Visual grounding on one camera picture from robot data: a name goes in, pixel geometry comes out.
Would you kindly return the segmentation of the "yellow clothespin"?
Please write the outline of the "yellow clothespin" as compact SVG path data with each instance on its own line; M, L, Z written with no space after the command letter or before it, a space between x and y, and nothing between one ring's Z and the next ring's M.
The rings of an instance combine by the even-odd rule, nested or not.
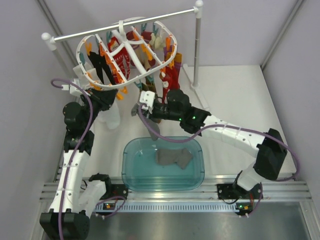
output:
M124 100L124 96L119 91L116 93L116 98L118 101Z

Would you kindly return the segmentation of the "grey sock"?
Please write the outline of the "grey sock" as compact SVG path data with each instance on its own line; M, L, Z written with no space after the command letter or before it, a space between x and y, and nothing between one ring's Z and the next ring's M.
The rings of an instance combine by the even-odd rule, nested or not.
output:
M137 103L131 109L130 114L131 114L132 117L138 116L140 119L142 119L140 117L140 115L139 115L139 105ZM159 128L158 124L155 121L153 121L152 119L149 119L149 118L146 118L146 122L152 128L152 130L154 132L157 132L157 134L154 134L153 131L147 129L149 134L150 134L151 139L153 141L156 141L159 138L158 135L160 135L160 128Z
M193 159L192 153L187 148L182 149L157 149L155 152L155 161L158 165L168 166L177 164L184 170Z

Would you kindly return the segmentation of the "white oval sock hanger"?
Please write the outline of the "white oval sock hanger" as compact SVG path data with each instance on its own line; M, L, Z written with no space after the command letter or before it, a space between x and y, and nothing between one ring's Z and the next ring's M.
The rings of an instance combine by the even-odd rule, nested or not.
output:
M159 26L160 32L164 33L164 36L166 37L165 45L167 47L172 47L171 54L169 55L169 58L167 60L161 60L158 57L157 53L152 49L150 44L146 42L143 36L135 28L135 26L139 24L146 24L148 22L152 22L155 25ZM162 22L159 21L159 18L148 19L144 17L136 17L130 20L120 20L117 24L108 26L107 29L111 30L112 35L116 37L117 40L119 41L119 47L117 48L117 50L113 52L109 52L108 46L103 43L97 30L95 30L91 35L86 34L84 38L80 41L76 49L75 56L76 56L78 65L81 65L80 66L81 70L85 74L85 77L87 78L87 80L91 82L92 87L97 87L99 90L104 90L104 91L110 91L114 89L123 89L126 86L133 84L138 80L143 79L149 75L152 75L155 72L165 70L166 66L172 67L174 65L173 60L177 53L178 42L176 37L172 34L172 32ZM136 34L136 36L139 38L139 40L136 40L136 41L128 40L126 37L126 33L129 31L133 31ZM116 69L115 72L117 73L119 80L122 80L122 83L99 84L94 82L90 78L89 73L84 68L84 64L85 64L84 55L82 53L82 48L85 48L85 51L87 53L89 53L92 50L92 44L88 41L88 39L90 38L95 38L97 40L98 52L102 55L102 57L105 58L105 61L107 62L108 58L110 58L111 64ZM148 54L148 57L150 60L155 59L155 66L150 68L149 70L145 70L144 66L140 63L137 55L135 54L134 49L131 47L131 45L139 45L139 44L145 45L145 51ZM121 70L119 69L118 65L116 64L113 58L113 56L116 55L123 47L126 48L129 54L130 60L134 63L135 68L138 70L138 73L136 76L128 79L126 79L126 77L123 75L123 73L121 72Z

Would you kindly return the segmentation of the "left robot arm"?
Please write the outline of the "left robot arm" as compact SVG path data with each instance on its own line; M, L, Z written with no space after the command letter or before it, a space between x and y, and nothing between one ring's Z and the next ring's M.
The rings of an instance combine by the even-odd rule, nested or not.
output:
M66 125L63 142L63 165L54 199L39 223L51 240L85 240L90 217L99 201L113 194L107 174L94 174L81 192L83 175L91 156L95 135L90 130L100 112L108 111L117 90L100 91L90 88L81 95L82 104L67 103L62 113Z

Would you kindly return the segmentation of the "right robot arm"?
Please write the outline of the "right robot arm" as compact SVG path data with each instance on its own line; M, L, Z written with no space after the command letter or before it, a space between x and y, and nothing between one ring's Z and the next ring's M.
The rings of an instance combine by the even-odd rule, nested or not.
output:
M152 91L142 91L138 99L138 114L147 129L160 136L150 125L154 119L177 121L192 138L204 136L236 147L255 161L240 171L233 183L236 198L246 198L263 180L278 181L287 156L287 148L278 130L259 132L223 121L209 111L192 106L190 98L180 89L170 90L165 101L159 101Z

